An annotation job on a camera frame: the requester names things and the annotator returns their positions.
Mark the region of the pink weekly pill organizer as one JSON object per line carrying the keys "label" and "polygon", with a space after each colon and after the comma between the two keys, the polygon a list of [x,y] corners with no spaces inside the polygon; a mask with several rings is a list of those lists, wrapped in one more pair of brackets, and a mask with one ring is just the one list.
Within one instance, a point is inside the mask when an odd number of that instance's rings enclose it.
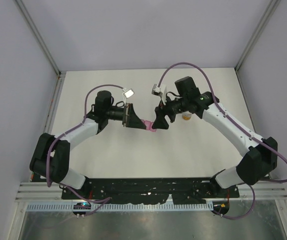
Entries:
{"label": "pink weekly pill organizer", "polygon": [[144,119],[142,119],[141,121],[145,124],[147,131],[150,131],[150,132],[156,132],[157,131],[156,129],[153,128],[153,124],[154,124],[153,121],[144,120]]}

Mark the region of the white pill bottle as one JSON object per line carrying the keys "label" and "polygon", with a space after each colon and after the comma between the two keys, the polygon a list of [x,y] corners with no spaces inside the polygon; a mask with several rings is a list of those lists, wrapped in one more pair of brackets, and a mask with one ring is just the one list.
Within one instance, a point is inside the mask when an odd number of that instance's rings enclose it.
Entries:
{"label": "white pill bottle", "polygon": [[184,112],[182,113],[182,118],[185,120],[185,121],[188,121],[190,120],[192,117],[192,114],[190,112]]}

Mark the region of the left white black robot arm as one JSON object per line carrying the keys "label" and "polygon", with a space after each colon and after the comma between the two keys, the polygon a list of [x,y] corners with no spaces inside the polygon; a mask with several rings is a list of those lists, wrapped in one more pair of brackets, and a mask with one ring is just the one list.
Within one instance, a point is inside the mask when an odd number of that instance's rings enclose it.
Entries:
{"label": "left white black robot arm", "polygon": [[88,138],[102,132],[110,120],[120,121],[126,128],[146,129],[132,103],[114,105],[111,92],[99,91],[90,112],[85,114],[81,123],[64,133],[43,133],[39,137],[29,169],[45,177],[49,185],[57,183],[68,186],[79,199],[87,198],[91,191],[90,180],[69,167],[70,152]]}

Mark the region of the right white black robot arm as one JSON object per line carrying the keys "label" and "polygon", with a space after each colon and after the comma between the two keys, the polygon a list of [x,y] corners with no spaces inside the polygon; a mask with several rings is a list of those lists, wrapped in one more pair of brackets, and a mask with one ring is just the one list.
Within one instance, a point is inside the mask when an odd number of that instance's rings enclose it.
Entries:
{"label": "right white black robot arm", "polygon": [[166,117],[174,122],[178,114],[189,112],[197,115],[215,127],[238,150],[242,159],[240,163],[216,173],[209,185],[210,193],[215,197],[223,196],[228,188],[238,184],[256,184],[277,167],[277,141],[263,138],[246,128],[218,103],[218,98],[207,91],[200,93],[192,77],[187,76],[175,81],[178,94],[174,99],[167,95],[165,85],[155,84],[152,94],[161,98],[155,108],[156,119],[153,129],[167,130]]}

